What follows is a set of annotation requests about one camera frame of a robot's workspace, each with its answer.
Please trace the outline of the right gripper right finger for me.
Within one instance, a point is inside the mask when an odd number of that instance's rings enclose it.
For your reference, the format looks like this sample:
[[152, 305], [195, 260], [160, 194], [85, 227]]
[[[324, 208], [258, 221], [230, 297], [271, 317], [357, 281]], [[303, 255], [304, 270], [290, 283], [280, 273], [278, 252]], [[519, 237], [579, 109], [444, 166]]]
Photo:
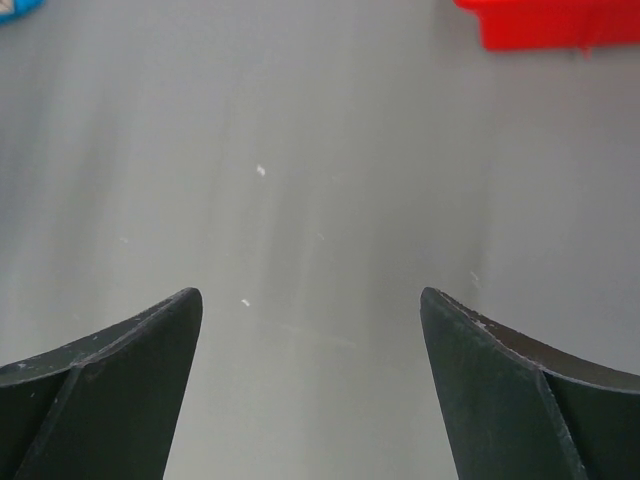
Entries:
[[427, 287], [426, 350], [461, 479], [636, 479], [639, 378]]

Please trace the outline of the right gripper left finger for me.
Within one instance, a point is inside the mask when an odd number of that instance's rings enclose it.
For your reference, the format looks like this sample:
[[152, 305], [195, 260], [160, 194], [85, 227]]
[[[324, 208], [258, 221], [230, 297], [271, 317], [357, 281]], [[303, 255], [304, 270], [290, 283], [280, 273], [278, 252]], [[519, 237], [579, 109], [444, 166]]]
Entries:
[[185, 288], [1, 368], [4, 479], [161, 479], [203, 316]]

